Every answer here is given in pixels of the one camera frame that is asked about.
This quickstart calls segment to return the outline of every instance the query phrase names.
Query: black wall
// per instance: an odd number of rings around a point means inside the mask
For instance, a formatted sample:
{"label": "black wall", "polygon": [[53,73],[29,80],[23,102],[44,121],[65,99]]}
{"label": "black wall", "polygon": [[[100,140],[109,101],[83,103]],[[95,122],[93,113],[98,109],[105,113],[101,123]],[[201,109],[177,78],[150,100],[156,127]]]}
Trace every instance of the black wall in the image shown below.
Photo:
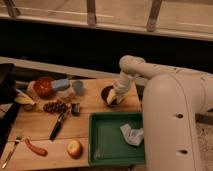
{"label": "black wall", "polygon": [[126,54],[213,73],[213,42],[0,20],[0,56],[118,73]]}

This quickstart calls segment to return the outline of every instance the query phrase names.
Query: green plastic bin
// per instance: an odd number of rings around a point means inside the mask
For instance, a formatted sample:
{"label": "green plastic bin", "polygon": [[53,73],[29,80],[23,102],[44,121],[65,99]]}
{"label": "green plastic bin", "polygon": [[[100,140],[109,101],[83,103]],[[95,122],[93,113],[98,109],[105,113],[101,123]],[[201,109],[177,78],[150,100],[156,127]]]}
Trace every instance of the green plastic bin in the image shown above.
{"label": "green plastic bin", "polygon": [[141,112],[92,113],[89,120],[88,158],[91,166],[145,164],[144,142],[139,147],[126,143],[120,126],[142,125]]}

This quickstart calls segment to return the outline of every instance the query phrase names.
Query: crumpled paper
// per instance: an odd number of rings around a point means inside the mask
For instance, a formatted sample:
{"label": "crumpled paper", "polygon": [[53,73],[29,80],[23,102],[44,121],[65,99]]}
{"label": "crumpled paper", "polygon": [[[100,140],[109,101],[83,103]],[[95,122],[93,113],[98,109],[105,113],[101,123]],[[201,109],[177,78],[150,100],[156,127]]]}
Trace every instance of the crumpled paper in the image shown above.
{"label": "crumpled paper", "polygon": [[144,139],[143,128],[132,129],[129,124],[125,124],[120,129],[125,141],[130,145],[139,146]]}

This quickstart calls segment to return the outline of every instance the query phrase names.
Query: grapes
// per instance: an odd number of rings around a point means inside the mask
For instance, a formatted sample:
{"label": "grapes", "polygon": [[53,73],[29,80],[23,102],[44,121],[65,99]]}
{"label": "grapes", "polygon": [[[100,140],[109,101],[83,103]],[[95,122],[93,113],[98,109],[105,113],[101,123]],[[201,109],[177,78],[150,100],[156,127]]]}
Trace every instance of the grapes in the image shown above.
{"label": "grapes", "polygon": [[64,113],[68,110],[68,105],[60,100],[44,104],[43,110],[48,113]]}

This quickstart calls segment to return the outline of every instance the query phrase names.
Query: wooden cutting board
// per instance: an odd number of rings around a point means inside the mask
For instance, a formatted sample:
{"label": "wooden cutting board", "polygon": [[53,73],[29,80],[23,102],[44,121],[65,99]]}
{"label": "wooden cutting board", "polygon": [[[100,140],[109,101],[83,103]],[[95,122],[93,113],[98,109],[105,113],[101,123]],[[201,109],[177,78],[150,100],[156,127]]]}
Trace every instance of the wooden cutting board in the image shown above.
{"label": "wooden cutting board", "polygon": [[[38,97],[33,90],[34,82],[29,84],[28,94],[36,101],[36,108],[33,111],[20,109],[2,154],[1,164],[12,149],[16,135],[22,133],[22,140],[29,138],[32,144],[45,148],[48,151],[48,155],[41,157],[34,154],[22,141],[8,164],[7,168],[9,170],[40,170],[89,166],[89,115],[93,112],[141,111],[135,84],[132,84],[130,91],[125,95],[125,99],[121,104],[110,108],[102,100],[101,91],[106,86],[112,85],[114,79],[86,79],[82,81],[84,83],[84,95],[76,96],[75,99],[72,99],[72,102],[80,103],[80,115],[67,116],[62,129],[54,141],[50,141],[49,136],[58,115],[45,113],[43,105],[60,99],[60,93],[57,93],[51,99],[44,100]],[[83,154],[77,160],[72,159],[66,151],[66,147],[71,139],[78,139],[83,146]]]}

